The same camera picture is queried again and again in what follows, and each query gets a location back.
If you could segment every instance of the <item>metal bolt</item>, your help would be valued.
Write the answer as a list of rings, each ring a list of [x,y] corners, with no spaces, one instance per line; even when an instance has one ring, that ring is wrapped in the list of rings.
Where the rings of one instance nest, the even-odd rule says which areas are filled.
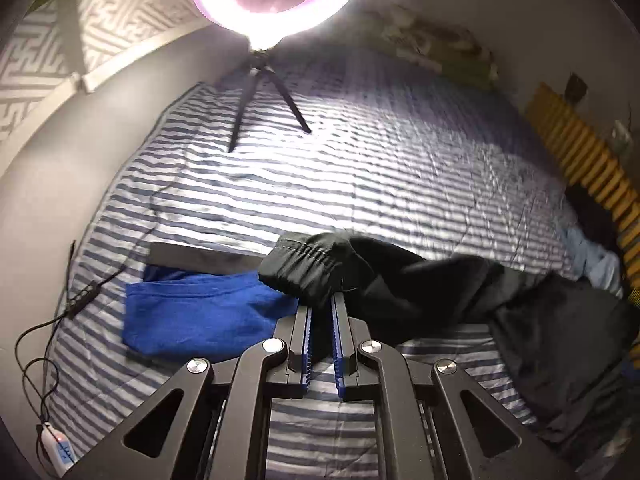
[[[199,374],[207,369],[207,362],[204,359],[196,357],[187,363],[187,370],[192,374]]]
[[[362,348],[362,351],[366,352],[367,354],[375,354],[376,352],[380,352],[382,345],[375,339],[369,339],[368,341],[362,343],[360,345],[360,348]]]
[[[279,352],[284,348],[284,341],[277,337],[265,339],[265,341],[262,342],[262,348],[264,348],[265,352],[269,353]]]
[[[440,361],[436,363],[436,368],[441,374],[451,375],[456,372],[458,365],[451,359],[440,359]]]

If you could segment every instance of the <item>blue folded shirt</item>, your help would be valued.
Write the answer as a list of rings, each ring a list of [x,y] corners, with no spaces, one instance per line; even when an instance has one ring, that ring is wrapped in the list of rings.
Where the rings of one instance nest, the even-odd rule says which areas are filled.
[[[296,298],[261,283],[255,271],[213,276],[146,266],[144,280],[127,285],[122,340],[151,357],[238,357],[271,337],[276,321],[298,306]]]

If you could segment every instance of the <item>striped fabric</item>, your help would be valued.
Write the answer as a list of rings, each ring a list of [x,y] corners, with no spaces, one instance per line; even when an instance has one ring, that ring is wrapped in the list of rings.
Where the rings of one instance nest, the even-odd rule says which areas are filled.
[[[86,453],[175,371],[120,338],[124,285],[141,279],[148,242],[267,253],[284,231],[352,230],[426,258],[478,254],[532,271],[570,272],[553,228],[562,184],[528,126],[501,98],[400,60],[355,49],[280,50],[284,77],[313,133],[274,88],[258,87],[235,152],[226,152],[238,75],[199,84],[169,106],[117,174],[79,247],[72,292],[102,279],[160,222],[125,272],[52,347],[61,370],[53,422]],[[457,360],[523,422],[533,420],[486,326],[402,346]],[[268,478],[377,478],[372,405],[339,402],[333,365],[308,396],[273,403]]]

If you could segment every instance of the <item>glowing ring light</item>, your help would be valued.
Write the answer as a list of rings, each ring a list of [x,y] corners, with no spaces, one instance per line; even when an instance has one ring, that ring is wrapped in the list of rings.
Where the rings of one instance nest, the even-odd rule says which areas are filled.
[[[349,0],[305,0],[282,12],[251,12],[236,0],[193,0],[209,20],[249,37],[252,48],[267,49],[289,34],[333,16]]]

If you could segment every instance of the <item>striped bed sheet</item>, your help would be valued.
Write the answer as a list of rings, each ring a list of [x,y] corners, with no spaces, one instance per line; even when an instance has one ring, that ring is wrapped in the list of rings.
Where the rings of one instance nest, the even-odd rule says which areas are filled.
[[[72,293],[113,272],[154,226],[155,193],[152,233],[52,345],[61,372],[52,421],[79,456],[177,369],[120,337],[125,284],[142,278],[150,241],[266,254],[282,232],[340,229],[430,259],[478,254],[570,273],[554,229],[554,218],[569,214],[561,180],[503,98],[351,47],[290,42],[273,65],[311,134],[262,83],[227,153],[241,73],[217,87],[200,83],[164,111],[87,228]],[[523,423],[534,420],[486,326],[455,327],[401,351],[428,363],[455,359]],[[305,399],[274,401],[268,447],[267,478],[325,477],[378,477],[372,405],[339,401],[330,361],[314,367]]]

